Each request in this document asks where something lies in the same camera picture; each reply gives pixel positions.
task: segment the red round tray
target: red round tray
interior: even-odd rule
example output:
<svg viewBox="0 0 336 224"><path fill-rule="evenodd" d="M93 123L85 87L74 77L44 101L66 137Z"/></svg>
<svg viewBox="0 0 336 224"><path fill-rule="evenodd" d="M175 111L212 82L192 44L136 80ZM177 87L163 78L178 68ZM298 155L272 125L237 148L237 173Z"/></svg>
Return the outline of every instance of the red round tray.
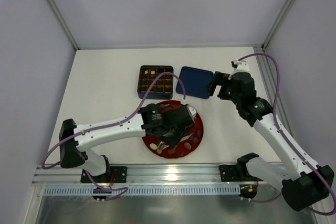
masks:
<svg viewBox="0 0 336 224"><path fill-rule="evenodd" d="M160 102L157 105L162 105L162 104L169 104L173 107L173 109L177 109L178 107L181 106L181 103L179 101L174 101L174 100ZM175 149L168 146L162 150L162 153L158 153L156 150L153 150L150 148L150 144L155 144L156 146L159 145L161 140L158 137L144 136L142 140L147 146L147 148L152 153L154 153L155 155L159 157L180 158L180 157L185 157L189 153L196 150L196 148L199 146L199 144L202 141L203 133L204 133L204 128L203 128L202 119L197 113L196 118L195 118L194 127L184 135L184 137L186 136L189 136L189 137L186 140L179 142L179 144L177 145Z"/></svg>

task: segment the gray wall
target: gray wall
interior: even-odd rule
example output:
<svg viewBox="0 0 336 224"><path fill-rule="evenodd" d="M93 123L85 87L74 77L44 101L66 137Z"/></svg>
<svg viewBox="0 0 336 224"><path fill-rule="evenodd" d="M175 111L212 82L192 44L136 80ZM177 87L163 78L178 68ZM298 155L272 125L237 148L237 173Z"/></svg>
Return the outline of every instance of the gray wall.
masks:
<svg viewBox="0 0 336 224"><path fill-rule="evenodd" d="M45 0L0 0L0 218L18 223L75 51Z"/></svg>
<svg viewBox="0 0 336 224"><path fill-rule="evenodd" d="M285 0L55 0L80 48L261 44Z"/></svg>
<svg viewBox="0 0 336 224"><path fill-rule="evenodd" d="M281 91L298 142L334 171L335 43L336 0L296 0L267 50L279 63Z"/></svg>

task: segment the white table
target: white table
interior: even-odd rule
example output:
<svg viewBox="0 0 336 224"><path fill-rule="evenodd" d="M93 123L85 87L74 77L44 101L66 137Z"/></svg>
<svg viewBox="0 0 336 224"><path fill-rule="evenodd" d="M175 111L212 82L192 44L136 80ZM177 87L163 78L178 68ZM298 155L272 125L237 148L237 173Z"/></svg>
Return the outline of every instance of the white table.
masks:
<svg viewBox="0 0 336 224"><path fill-rule="evenodd" d="M253 53L252 47L113 49L77 51L57 117L50 146L58 142L62 121L73 118L77 124L101 122L130 114L138 106L139 69L142 65L170 65L179 75L183 66L231 73L231 61ZM255 79L258 96L266 99L266 91L255 58L247 59ZM175 92L173 100L181 100ZM268 143L239 117L230 101L215 96L207 100L187 97L187 102L201 115L204 137L190 155L164 159L152 154L140 138L129 138L95 147L115 164L232 163L255 152L268 162L280 159ZM158 103L148 100L144 104ZM47 163L59 161L56 150Z"/></svg>

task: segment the blue lid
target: blue lid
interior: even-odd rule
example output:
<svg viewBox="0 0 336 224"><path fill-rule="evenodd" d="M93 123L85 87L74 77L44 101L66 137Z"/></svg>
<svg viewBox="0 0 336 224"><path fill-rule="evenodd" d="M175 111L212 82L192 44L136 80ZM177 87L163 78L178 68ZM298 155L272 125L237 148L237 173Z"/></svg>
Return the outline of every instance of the blue lid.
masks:
<svg viewBox="0 0 336 224"><path fill-rule="evenodd" d="M207 85L212 81L214 73L208 70L183 67L179 78L183 82L185 93L191 97L208 99ZM182 87L177 82L176 93L183 94Z"/></svg>

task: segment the metal grate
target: metal grate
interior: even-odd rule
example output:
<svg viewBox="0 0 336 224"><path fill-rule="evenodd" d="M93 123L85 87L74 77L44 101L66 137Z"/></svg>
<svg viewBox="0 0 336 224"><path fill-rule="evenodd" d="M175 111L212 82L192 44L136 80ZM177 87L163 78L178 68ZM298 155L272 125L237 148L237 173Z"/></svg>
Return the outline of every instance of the metal grate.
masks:
<svg viewBox="0 0 336 224"><path fill-rule="evenodd" d="M129 186L124 196L189 196L189 195L239 195L239 185L159 185L159 186ZM113 196L111 194L95 194L91 186L47 186L44 196Z"/></svg>

